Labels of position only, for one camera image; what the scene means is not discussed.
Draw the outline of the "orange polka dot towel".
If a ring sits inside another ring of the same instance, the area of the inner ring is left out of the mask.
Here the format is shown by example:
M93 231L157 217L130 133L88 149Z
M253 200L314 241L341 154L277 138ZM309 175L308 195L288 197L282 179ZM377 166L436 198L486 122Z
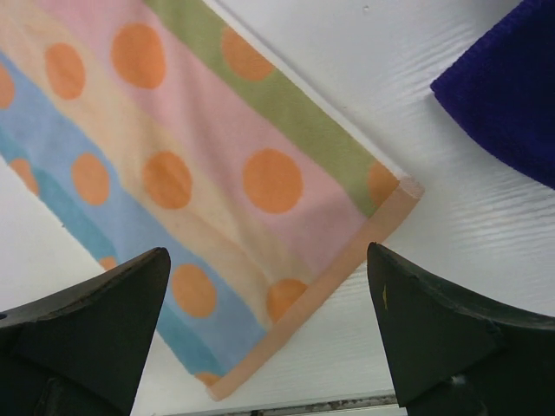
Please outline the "orange polka dot towel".
M103 267L164 246L158 330L215 400L421 186L202 1L4 1L1 154Z

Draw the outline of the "purple towel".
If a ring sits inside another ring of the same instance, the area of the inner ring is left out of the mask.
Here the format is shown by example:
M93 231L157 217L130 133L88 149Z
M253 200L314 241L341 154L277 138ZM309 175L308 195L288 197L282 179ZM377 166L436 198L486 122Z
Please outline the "purple towel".
M496 159L554 186L554 3L522 1L431 84Z

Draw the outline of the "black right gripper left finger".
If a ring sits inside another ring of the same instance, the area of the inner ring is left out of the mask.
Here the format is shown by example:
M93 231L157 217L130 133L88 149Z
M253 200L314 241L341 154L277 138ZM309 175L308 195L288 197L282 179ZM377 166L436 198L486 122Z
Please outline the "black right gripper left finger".
M154 248L1 314L3 415L129 415L166 294Z

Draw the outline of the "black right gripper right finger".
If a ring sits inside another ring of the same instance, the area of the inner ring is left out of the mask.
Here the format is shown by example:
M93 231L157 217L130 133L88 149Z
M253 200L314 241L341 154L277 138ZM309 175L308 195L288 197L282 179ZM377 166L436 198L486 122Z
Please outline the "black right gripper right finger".
M369 292L409 415L552 415L554 319L436 276L381 244Z

